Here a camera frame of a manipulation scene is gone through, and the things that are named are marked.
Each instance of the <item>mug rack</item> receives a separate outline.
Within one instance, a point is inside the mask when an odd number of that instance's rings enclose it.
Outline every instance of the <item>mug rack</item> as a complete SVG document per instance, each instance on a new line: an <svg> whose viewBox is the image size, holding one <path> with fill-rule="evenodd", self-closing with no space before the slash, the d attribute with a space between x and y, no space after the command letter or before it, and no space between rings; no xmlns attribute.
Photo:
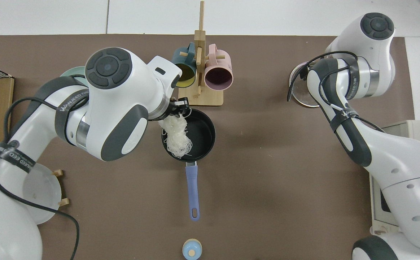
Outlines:
<svg viewBox="0 0 420 260"><path fill-rule="evenodd" d="M218 107L223 105L223 91L216 91L205 86L204 72L205 60L205 31L204 31L204 1L200 1L199 29L194 31L194 44L196 47L196 81L192 86L180 88L178 97L188 97L189 105ZM217 56L217 59L224 59L224 56Z"/></svg>

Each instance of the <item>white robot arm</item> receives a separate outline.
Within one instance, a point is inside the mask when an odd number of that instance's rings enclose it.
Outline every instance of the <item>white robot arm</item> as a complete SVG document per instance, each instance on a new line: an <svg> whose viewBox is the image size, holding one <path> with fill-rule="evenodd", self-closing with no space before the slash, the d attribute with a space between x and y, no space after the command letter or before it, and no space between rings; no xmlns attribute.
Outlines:
<svg viewBox="0 0 420 260"><path fill-rule="evenodd" d="M170 97L181 70L159 56L146 65L126 49L107 48L93 54L85 69L89 86L68 76L44 84L34 98L46 105L32 101L0 143L0 184L12 194L22 198L26 174L56 136L113 161L136 147L148 120L180 107ZM41 256L40 233L26 206L0 191L0 260Z"/></svg>
<svg viewBox="0 0 420 260"><path fill-rule="evenodd" d="M362 123L348 100L382 95L393 82L389 54L393 22L367 13L327 48L333 58L309 68L307 87L350 158L377 180L401 233L355 244L353 259L420 259L420 142L389 135Z"/></svg>

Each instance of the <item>black cable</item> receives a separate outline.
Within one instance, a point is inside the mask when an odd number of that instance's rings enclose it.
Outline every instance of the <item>black cable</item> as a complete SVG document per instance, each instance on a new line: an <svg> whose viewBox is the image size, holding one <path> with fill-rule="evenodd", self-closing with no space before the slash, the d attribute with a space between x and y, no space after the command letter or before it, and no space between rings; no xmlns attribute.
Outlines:
<svg viewBox="0 0 420 260"><path fill-rule="evenodd" d="M296 80L296 78L298 77L299 73L307 66L309 67L309 64L311 64L311 62L319 59L319 58L324 58L327 55L331 55L331 54L338 54L338 53L342 53L342 54L349 54L351 56L353 56L355 58L355 60L357 60L357 55L350 52L350 51L331 51L331 52L327 52L324 53L322 55L316 56L315 58L311 59L310 61L308 61L306 64L304 64L303 66L301 66L298 71L295 73L294 78L292 79L292 81L290 82L290 86L289 86L289 92L287 93L287 101L290 101L290 99L292 98L292 91L293 91L293 87L294 87L294 82Z"/></svg>
<svg viewBox="0 0 420 260"><path fill-rule="evenodd" d="M69 77L73 77L73 78L84 78L84 79L86 79L85 78L85 75L82 75L82 74L70 75Z"/></svg>
<svg viewBox="0 0 420 260"><path fill-rule="evenodd" d="M45 100L43 100L43 99L39 99L39 98L37 98L37 97L24 97L23 99L19 99L19 100L17 100L17 101L15 101L15 102L13 102L13 103L12 103L12 105L11 105L11 106L9 106L9 108L7 109L7 111L6 111L6 113L5 113L5 118L4 118L4 128L3 128L3 130L4 130L4 140L3 140L3 142L4 142L4 143L8 143L8 142L9 142L8 121L9 121L9 117L10 117L10 115L12 114L13 109L14 109L14 108L15 108L15 107L19 104L19 103L24 102L24 101L26 101L26 100L36 101L36 102L39 102L39 103L41 103L41 104L43 104L43 105L46 105L47 107L50 107L50 108L52 108L52 109L57 109L57 107L55 107L55 106L51 105L49 102L47 102L47 101L45 101ZM87 102L88 102L88 98L86 98L86 99L82 99L82 100L80 101L80 104L76 105L76 107L80 108L80 107L82 107L83 105L85 105ZM59 211L59 210L56 210L56 209L51 209L51 208L48 208L48 207L45 207L45 206L42 206L42 205L35 204L35 203L30 202L30 201L28 201L28 200L22 199L22 198L20 198L20 197L18 197L18 196L16 196L16 195L12 194L11 192L9 192L9 191L8 191L7 189L5 189L5 188L4 188L1 184L0 184L0 191L1 191L2 193L4 193L6 196L10 197L11 199L15 199L15 200L17 200L17 201L19 201L19 202L21 202L21 203L24 203L24 204L26 204L26 205L29 205L29 206L35 207L35 208L37 208L37 209L43 209L44 211L50 211L50 212L53 212L53 213L55 213L55 214L62 215L62 216L64 216L64 217L67 217L67 218L68 218L68 219L70 219L71 221L73 221L73 222L74 222L74 224L75 224L75 227L76 227L76 240L75 240L75 246L74 246L74 250L73 250L72 256L70 257L70 260L73 260L73 259L74 259L74 256L75 256L75 253L76 253L76 251L77 251L77 247L78 247L78 240L79 240L79 237L80 237L80 228L79 228L79 226L78 226L78 222L77 222L77 220L76 220L74 217L72 217L71 215L69 215L69 214L67 214L67 213L65 213L65 212L62 212L62 211Z"/></svg>
<svg viewBox="0 0 420 260"><path fill-rule="evenodd" d="M70 108L69 112L72 112L74 110L77 110L81 107L83 107L88 102L88 97L85 97L83 99L80 99L76 105Z"/></svg>
<svg viewBox="0 0 420 260"><path fill-rule="evenodd" d="M377 131L379 131L379 132L382 132L382 133L385 133L385 131L384 131L383 129L381 129L380 127L378 127L378 125L376 125L376 124L374 124L374 123L372 123L372 122L370 122L370 121L367 121L367 120L363 119L363 118L362 118L362 117L360 117L360 116L355 116L355 118L357 118L357 119L361 120L362 122L367 123L368 125L373 126L373 127L375 128L375 130L377 130Z"/></svg>
<svg viewBox="0 0 420 260"><path fill-rule="evenodd" d="M78 222L77 222L77 220L74 218L74 217L72 217L71 215L69 215L69 214L67 214L67 213L65 213L65 212L62 212L62 211L58 211L58 210L56 210L56 209L51 209L51 208L48 208L48 207L45 207L45 206L42 206L42 205L38 205L38 204L35 204L35 203L32 203L32 202L30 202L30 201L27 201L27 200L25 200L25 199L22 199L22 198L20 198L20 197L18 197L18 196L16 196L16 195L14 195L14 194L12 194L11 192L9 192L7 189L5 189L1 184L0 184L0 191L1 192L3 192L6 196L8 196L8 197L10 197L10 198L12 198L12 199L15 199L15 200L17 200L17 201L19 201L19 202L21 202L21 203L24 203L24 204L26 204L26 205L29 205L29 206L32 206L32 207L35 207L35 208L37 208L37 209L43 209L44 211L50 211L50 212L53 212L53 213L55 213L55 214L60 214L60 215L62 215L62 216L64 216L64 217L67 217L68 219L70 219L71 221L73 221L74 222L74 224L75 224L75 227L76 227L76 240L75 240L75 246L74 246L74 250L73 250L73 252L72 252L72 256L70 257L70 260L73 260L74 259L74 256L75 256L75 253L76 253L76 251L77 251L77 246L78 246L78 240L79 240L79 237L80 237L80 227L78 226Z"/></svg>
<svg viewBox="0 0 420 260"><path fill-rule="evenodd" d="M324 78L322 78L321 79L321 82L319 82L319 96L321 97L321 99L327 104L327 105L331 105L331 103L327 100L327 99L325 99L325 97L324 97L324 95L322 95L322 92L321 92L321 87L322 87L322 84L324 84L324 82L330 77L330 75L332 75L332 74L334 74L334 73L338 73L338 72L340 72L340 71L343 71L343 70L345 70L345 69L349 69L350 68L350 66L345 66L345 67L343 67L343 68L340 68L340 69L336 69L336 70L333 70L333 71L331 71L331 72L329 72L329 73L327 73L325 76L324 76Z"/></svg>
<svg viewBox="0 0 420 260"><path fill-rule="evenodd" d="M47 107L50 107L52 109L56 109L55 106L51 105L50 103L46 102L43 99L39 99L37 97L24 97L23 99L19 99L15 102L12 103L11 106L9 106L9 108L7 109L6 113L5 113L5 118L4 118L4 123L3 123L3 134L4 134L4 138L3 138L3 142L4 143L8 143L9 141L9 132L8 132L8 122L9 122L9 116L11 115L13 109L21 102L26 101L26 100L32 100L32 101L36 101L39 102L43 105L46 105Z"/></svg>

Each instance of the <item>pink mug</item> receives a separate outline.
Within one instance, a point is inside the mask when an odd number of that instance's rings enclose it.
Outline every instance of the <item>pink mug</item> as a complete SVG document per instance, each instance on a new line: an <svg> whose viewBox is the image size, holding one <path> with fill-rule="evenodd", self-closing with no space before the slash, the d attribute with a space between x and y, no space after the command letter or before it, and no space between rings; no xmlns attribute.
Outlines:
<svg viewBox="0 0 420 260"><path fill-rule="evenodd" d="M216 49L216 44L209 45L209 60L205 63L205 85L213 90L225 90L233 84L231 57L226 51Z"/></svg>

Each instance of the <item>brown mat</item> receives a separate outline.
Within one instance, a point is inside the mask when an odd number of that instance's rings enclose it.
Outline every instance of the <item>brown mat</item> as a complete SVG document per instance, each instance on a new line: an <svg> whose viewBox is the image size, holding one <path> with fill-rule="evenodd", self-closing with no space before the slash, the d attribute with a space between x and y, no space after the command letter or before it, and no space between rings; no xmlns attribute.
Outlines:
<svg viewBox="0 0 420 260"><path fill-rule="evenodd" d="M188 215L185 163L164 150L157 123L132 154L109 163L53 140L38 162L65 170L70 205L63 210L81 229L76 259L183 259L189 238L202 242L202 260L349 259L353 243L369 235L368 174L347 157L320 109L286 102L291 70L333 39L207 36L230 53L235 79L223 106L199 107L215 124L216 143L198 162L198 222ZM189 41L192 35L0 36L0 69L15 76L16 100L101 48L123 47L147 63L171 59ZM403 38L391 53L390 90L350 102L381 126L414 118ZM43 259L69 259L72 222L56 216L39 227Z"/></svg>

